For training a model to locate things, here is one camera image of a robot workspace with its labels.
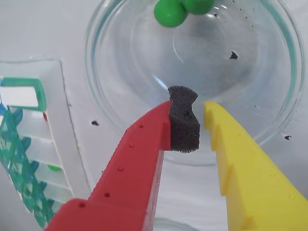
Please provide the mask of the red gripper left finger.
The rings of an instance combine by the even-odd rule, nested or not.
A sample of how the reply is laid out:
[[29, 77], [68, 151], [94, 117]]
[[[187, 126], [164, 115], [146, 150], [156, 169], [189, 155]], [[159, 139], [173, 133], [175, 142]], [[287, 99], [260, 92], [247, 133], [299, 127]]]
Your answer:
[[168, 101], [125, 131], [90, 197], [65, 203], [48, 230], [153, 229], [164, 152], [193, 152], [200, 139], [200, 124], [192, 111], [197, 93], [184, 86], [168, 91]]

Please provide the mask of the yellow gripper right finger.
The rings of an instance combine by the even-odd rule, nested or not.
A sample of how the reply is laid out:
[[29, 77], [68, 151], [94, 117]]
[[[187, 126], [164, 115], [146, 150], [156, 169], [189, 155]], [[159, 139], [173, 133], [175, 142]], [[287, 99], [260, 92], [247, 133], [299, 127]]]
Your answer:
[[305, 231], [308, 201], [218, 103], [204, 103], [230, 231]]

